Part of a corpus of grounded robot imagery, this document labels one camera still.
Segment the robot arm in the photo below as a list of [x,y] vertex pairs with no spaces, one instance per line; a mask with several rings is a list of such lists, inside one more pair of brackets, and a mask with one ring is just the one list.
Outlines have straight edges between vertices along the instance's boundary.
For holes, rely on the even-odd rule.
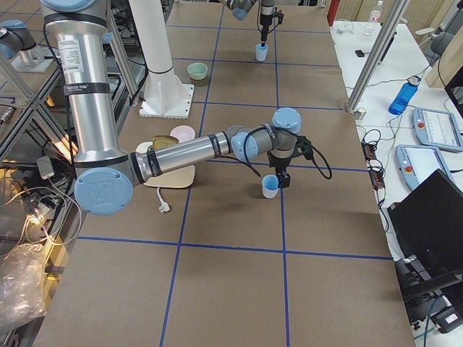
[[[268,154],[279,187],[287,188],[286,167],[295,158],[301,116],[293,108],[280,108],[270,124],[254,129],[234,126],[161,150],[127,153],[118,133],[103,52],[108,32],[109,1],[40,1],[44,37],[58,44],[69,98],[78,152],[74,157],[75,199],[94,215],[112,215],[132,199],[133,188],[193,164],[233,153],[241,161]],[[165,19],[159,1],[130,3],[148,69],[142,116],[187,118],[194,86],[175,75]]]
[[271,32],[270,26],[274,18],[279,19],[281,23],[281,12],[276,10],[275,1],[256,1],[256,0],[226,0],[220,1],[229,9],[234,18],[242,21],[250,13],[255,4],[258,4],[258,31],[260,32],[260,44],[264,46]]

